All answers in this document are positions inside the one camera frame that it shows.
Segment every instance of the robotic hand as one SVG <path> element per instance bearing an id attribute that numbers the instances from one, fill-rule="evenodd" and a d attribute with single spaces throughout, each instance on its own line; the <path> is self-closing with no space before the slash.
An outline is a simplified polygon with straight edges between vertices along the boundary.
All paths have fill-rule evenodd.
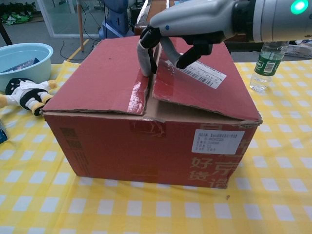
<path id="1" fill-rule="evenodd" d="M 191 0 L 151 18 L 137 45 L 143 75 L 156 73 L 153 48 L 160 42 L 169 60 L 184 69 L 212 45 L 237 34 L 248 41 L 282 41 L 312 37 L 311 0 Z M 193 45 L 183 55 L 169 37 Z"/>

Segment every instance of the floor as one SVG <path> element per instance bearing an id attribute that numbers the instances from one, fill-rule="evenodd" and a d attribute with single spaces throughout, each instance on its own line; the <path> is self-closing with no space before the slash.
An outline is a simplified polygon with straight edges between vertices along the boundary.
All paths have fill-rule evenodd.
<path id="1" fill-rule="evenodd" d="M 79 38 L 51 38 L 44 22 L 33 22 L 25 24 L 17 24 L 4 26 L 9 37 L 14 44 L 24 42 L 40 42 L 50 45 L 54 49 L 54 53 L 51 57 L 52 63 L 63 63 L 64 58 L 60 53 L 68 58 L 71 56 L 80 46 Z M 82 62 L 83 58 L 88 56 L 91 52 L 92 41 L 89 41 L 85 45 L 85 51 L 79 51 L 72 62 Z M 0 47 L 5 46 L 5 42 L 0 37 Z M 234 62 L 256 62 L 259 56 L 258 52 L 232 52 L 231 53 Z M 296 57 L 285 56 L 284 60 L 298 60 Z"/>
<path id="2" fill-rule="evenodd" d="M 78 34 L 78 15 L 76 0 L 67 0 L 63 4 L 59 4 L 59 0 L 54 0 L 55 7 L 51 0 L 43 0 L 51 25 L 55 34 Z M 85 29 L 88 34 L 97 34 L 98 27 L 101 26 L 104 20 L 104 12 L 96 10 L 94 6 L 98 1 L 82 1 L 83 10 L 82 20 L 85 24 Z"/>

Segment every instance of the stuffed toy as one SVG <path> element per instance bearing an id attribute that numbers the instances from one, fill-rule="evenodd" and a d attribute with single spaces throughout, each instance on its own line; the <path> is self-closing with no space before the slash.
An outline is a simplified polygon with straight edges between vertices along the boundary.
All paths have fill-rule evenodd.
<path id="1" fill-rule="evenodd" d="M 0 108 L 20 105 L 35 116 L 39 116 L 41 109 L 53 97 L 48 90 L 56 87 L 55 80 L 36 84 L 31 79 L 13 78 L 5 88 L 5 95 L 0 95 Z"/>

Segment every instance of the yellow checkered tablecloth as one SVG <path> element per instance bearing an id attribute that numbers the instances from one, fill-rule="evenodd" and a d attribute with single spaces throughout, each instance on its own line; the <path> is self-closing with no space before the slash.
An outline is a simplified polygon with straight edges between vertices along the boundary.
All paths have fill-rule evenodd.
<path id="1" fill-rule="evenodd" d="M 255 64 L 236 66 L 248 85 Z M 264 123 L 226 190 L 78 177 L 43 118 L 0 110 L 0 234 L 312 233 L 311 66 L 283 62 L 266 94 L 250 91 Z"/>

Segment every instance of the barcode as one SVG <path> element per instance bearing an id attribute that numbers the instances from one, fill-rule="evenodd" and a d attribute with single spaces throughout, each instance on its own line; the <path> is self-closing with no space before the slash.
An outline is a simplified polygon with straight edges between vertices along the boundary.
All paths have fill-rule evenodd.
<path id="1" fill-rule="evenodd" d="M 212 86 L 214 84 L 211 80 L 206 79 L 203 76 L 201 76 L 200 74 L 197 74 L 195 72 L 192 72 L 192 71 L 189 71 L 189 70 L 186 70 L 186 69 L 183 70 L 183 72 L 188 74 L 189 76 L 191 76 L 191 77 L 193 77 L 193 78 L 203 82 L 204 84 L 209 85 L 209 86 Z"/>
<path id="2" fill-rule="evenodd" d="M 210 137 L 216 138 L 237 138 L 237 134 L 211 134 Z"/>
<path id="3" fill-rule="evenodd" d="M 271 73 L 273 71 L 273 68 L 275 66 L 275 62 L 268 62 L 265 66 L 264 72 Z"/>
<path id="4" fill-rule="evenodd" d="M 213 70 L 214 72 L 217 72 L 218 74 L 220 74 L 220 75 L 223 75 L 223 73 L 221 73 L 221 72 L 219 72 L 219 71 L 217 71 L 217 70 L 215 70 L 215 69 L 213 69 L 213 68 L 211 68 L 211 67 L 208 67 L 208 66 L 206 66 L 205 64 L 203 64 L 205 67 L 207 67 L 207 68 L 210 68 L 211 70 Z"/>
<path id="5" fill-rule="evenodd" d="M 183 70 L 183 72 L 188 74 L 189 76 L 195 78 L 195 79 L 197 79 L 200 76 L 199 74 L 196 74 L 196 73 L 194 73 L 192 71 L 188 71 L 188 70 Z"/>

